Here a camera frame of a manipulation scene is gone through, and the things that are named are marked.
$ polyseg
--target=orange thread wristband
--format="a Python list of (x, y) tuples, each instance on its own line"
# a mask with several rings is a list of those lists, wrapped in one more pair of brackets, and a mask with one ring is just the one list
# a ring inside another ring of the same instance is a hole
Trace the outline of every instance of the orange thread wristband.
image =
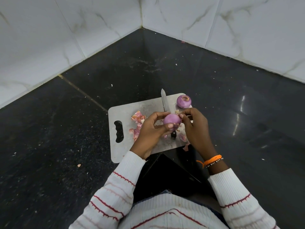
[(201, 163), (201, 164), (202, 164), (202, 168), (203, 168), (204, 166), (206, 166), (206, 165), (208, 165), (208, 164), (211, 164), (212, 162), (215, 162), (215, 161), (217, 161), (217, 160), (219, 160), (219, 159), (221, 159), (221, 158), (222, 158), (221, 155), (216, 155), (216, 156), (212, 157), (211, 159), (205, 161), (204, 163), (201, 162), (201, 161), (199, 161), (199, 160), (196, 160), (196, 162)]

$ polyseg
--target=bracelet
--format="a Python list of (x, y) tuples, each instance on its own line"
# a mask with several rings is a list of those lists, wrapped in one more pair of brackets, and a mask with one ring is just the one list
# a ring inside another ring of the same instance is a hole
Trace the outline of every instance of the bracelet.
[(216, 156), (212, 157), (211, 159), (205, 161), (204, 163), (201, 162), (201, 161), (198, 161), (198, 160), (196, 162), (201, 163), (202, 164), (202, 168), (203, 168), (204, 166), (210, 167), (211, 165), (219, 162), (222, 159), (223, 159), (223, 157), (221, 155), (216, 155)]
[(221, 160), (223, 160), (223, 158), (220, 158), (220, 159), (218, 159), (218, 160), (216, 160), (216, 161), (214, 161), (214, 162), (208, 164), (208, 165), (207, 165), (206, 167), (204, 167), (204, 168), (207, 169), (207, 168), (209, 168), (211, 165), (214, 165), (215, 163), (217, 163), (217, 162), (219, 162), (219, 161), (221, 161)]

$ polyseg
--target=wall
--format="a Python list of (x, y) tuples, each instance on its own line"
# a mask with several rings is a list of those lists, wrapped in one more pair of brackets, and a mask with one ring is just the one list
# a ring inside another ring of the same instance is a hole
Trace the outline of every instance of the wall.
[(0, 0), (0, 108), (140, 26), (138, 0)]
[(305, 0), (142, 1), (143, 27), (305, 83), (304, 9)]

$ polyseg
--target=black knife handle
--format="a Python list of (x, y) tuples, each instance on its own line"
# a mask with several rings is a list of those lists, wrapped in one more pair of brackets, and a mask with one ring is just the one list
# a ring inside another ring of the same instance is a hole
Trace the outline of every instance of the black knife handle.
[(170, 134), (170, 136), (171, 136), (173, 139), (176, 139), (176, 137), (177, 137), (177, 132), (176, 132), (176, 130), (174, 130), (174, 131)]

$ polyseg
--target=white sweater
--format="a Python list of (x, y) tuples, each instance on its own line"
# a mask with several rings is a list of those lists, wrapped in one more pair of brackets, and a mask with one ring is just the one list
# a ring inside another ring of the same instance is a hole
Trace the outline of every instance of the white sweater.
[[(127, 152), (69, 229), (227, 228), (208, 208), (173, 194), (157, 195), (132, 208), (133, 191), (144, 164), (138, 155)], [(231, 229), (278, 228), (232, 169), (212, 175), (209, 182)]]

